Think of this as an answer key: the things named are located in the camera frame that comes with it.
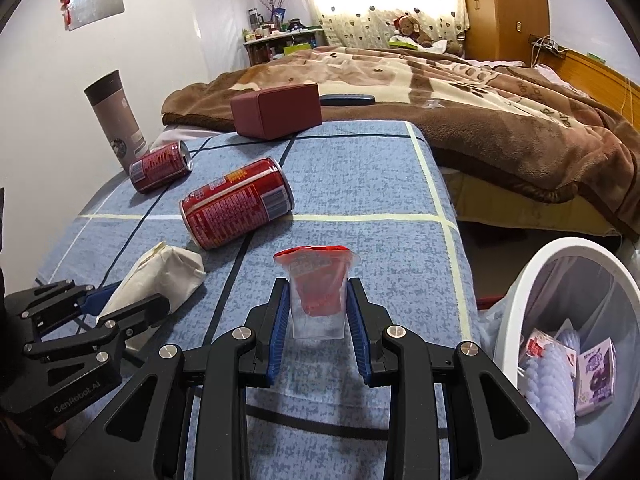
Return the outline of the red soda can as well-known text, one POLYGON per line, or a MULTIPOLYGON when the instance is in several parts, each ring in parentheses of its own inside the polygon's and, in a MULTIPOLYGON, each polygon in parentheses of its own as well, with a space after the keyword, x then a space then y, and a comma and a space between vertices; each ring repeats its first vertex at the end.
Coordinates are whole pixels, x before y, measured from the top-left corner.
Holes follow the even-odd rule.
POLYGON ((192 156, 184 141, 175 141, 133 162, 129 179, 138 193, 145 194, 191 173, 192 156))
POLYGON ((294 205, 281 166, 265 157, 190 192, 180 214, 194 243, 212 250, 288 214, 294 205))

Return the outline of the clear jelly cup red lid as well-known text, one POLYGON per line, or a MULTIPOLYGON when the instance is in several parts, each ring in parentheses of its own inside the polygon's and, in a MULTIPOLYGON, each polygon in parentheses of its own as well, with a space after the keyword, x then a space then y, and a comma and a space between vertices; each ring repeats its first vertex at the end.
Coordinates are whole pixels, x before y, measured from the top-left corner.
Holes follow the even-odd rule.
POLYGON ((299 246, 277 252, 273 259, 290 281, 293 338, 342 339, 346 284, 356 255, 340 245, 299 246))

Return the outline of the wooden headboard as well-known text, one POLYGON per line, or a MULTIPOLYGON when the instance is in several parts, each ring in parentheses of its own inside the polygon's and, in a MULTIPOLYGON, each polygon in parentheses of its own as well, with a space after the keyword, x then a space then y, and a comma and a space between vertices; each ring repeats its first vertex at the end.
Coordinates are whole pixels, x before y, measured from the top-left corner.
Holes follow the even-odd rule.
POLYGON ((639 86, 592 56, 560 47, 550 39, 529 37, 532 61, 549 66, 562 79, 594 100, 639 125, 639 86))

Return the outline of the lavender foam net sleeve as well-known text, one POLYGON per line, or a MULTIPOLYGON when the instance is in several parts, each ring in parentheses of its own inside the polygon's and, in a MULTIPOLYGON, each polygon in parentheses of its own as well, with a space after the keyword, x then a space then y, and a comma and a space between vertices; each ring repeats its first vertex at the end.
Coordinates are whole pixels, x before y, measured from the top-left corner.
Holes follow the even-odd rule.
POLYGON ((578 331, 574 330, 574 328, 567 328, 559 332, 555 338, 567 348, 567 359, 570 361, 570 365, 575 368, 577 358, 580 355, 580 347, 582 346, 578 331))

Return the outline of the brown teddy bear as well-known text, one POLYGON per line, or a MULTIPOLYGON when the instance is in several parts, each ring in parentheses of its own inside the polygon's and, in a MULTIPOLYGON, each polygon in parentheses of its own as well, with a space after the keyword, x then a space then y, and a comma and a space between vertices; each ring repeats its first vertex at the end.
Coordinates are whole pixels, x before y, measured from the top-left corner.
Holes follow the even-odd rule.
POLYGON ((424 32, 419 21, 410 14, 395 18, 394 26, 400 36, 410 38, 421 47, 429 48, 433 44, 430 36, 424 32))

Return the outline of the white paper tissue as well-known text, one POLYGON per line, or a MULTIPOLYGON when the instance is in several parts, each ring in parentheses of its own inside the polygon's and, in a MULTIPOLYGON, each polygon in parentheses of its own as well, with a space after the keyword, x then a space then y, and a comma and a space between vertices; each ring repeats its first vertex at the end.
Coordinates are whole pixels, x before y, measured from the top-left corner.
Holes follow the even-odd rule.
POLYGON ((206 278, 202 256, 186 248, 160 242, 145 252, 117 286, 98 319, 160 294, 175 312, 206 278))

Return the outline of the grey thermos flask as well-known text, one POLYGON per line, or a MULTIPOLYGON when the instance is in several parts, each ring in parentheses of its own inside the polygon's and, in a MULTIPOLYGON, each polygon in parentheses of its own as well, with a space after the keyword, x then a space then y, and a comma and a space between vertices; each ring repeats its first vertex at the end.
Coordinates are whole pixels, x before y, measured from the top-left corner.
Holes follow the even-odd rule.
POLYGON ((149 153, 142 131, 127 100, 119 70, 101 77, 84 90, 120 166, 130 166, 149 153))

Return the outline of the white trash bin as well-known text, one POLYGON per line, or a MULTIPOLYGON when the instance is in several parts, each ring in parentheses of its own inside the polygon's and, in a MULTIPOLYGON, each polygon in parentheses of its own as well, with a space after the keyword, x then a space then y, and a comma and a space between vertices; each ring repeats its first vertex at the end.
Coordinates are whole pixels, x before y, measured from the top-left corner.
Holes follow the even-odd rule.
POLYGON ((579 478, 638 478, 639 286, 612 252, 579 237, 539 249, 480 340, 579 478))

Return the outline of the wooden wardrobe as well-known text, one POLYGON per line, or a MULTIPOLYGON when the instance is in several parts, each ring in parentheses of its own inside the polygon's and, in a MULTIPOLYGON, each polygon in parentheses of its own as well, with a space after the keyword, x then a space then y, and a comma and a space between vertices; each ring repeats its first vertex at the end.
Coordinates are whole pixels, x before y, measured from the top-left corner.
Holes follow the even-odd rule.
POLYGON ((465 0, 465 55, 477 61, 529 62, 532 41, 550 32, 548 0, 465 0))

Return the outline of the purple milk carton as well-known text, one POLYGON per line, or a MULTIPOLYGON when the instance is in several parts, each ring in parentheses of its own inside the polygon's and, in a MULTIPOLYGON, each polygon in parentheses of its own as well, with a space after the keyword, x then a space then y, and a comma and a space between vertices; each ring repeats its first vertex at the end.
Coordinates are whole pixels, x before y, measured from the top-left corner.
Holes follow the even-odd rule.
POLYGON ((586 416, 610 404, 615 396, 616 351, 606 338, 577 360, 575 413, 586 416))

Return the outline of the brown patterned blanket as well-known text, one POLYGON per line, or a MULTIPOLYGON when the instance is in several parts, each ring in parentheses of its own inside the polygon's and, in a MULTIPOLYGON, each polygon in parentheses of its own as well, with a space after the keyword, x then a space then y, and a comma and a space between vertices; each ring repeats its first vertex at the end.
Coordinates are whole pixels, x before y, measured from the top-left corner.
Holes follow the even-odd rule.
POLYGON ((440 166, 557 205, 582 198, 617 232, 639 235, 639 133, 616 110, 524 67, 449 54, 323 47, 171 92, 168 126, 233 128, 231 101, 258 90, 315 84, 323 94, 370 94, 327 106, 326 120, 405 120, 440 166))

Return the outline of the red strawberry milk carton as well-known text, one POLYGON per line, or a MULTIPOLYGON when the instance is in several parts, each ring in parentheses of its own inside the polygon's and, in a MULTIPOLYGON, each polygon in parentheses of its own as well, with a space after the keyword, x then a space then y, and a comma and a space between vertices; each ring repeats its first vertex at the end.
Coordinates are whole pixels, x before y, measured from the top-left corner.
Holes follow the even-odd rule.
POLYGON ((542 359, 546 354, 558 358, 562 356, 566 362, 566 367, 570 371, 570 376, 575 377, 577 373, 577 365, 573 368, 567 359, 567 348, 559 343, 554 337, 534 328, 529 334, 520 353, 520 367, 525 363, 534 359, 542 359))

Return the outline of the dark phone on bed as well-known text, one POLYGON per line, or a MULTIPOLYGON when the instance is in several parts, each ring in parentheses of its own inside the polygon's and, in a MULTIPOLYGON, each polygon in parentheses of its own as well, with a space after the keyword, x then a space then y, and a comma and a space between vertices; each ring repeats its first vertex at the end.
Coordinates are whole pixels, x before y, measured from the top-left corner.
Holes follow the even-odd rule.
POLYGON ((376 103, 370 94, 324 94, 319 98, 322 106, 369 106, 376 103))

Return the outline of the cluttered white shelf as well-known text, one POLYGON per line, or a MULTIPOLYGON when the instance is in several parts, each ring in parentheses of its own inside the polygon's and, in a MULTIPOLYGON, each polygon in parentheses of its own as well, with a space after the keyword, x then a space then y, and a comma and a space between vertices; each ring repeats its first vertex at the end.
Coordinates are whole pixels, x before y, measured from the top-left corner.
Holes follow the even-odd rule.
POLYGON ((244 30, 243 39, 250 66, 268 63, 295 51, 328 45, 321 26, 306 26, 299 18, 281 23, 280 28, 274 23, 260 23, 252 30, 244 30))

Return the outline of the dark red gift box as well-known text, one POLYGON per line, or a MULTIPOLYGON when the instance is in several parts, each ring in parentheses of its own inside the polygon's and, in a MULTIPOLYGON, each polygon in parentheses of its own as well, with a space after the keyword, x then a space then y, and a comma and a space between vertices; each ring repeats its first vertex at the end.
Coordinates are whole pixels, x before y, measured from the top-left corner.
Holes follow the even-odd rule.
POLYGON ((245 92, 230 105, 235 131, 250 139, 276 140, 322 124, 318 84, 245 92))

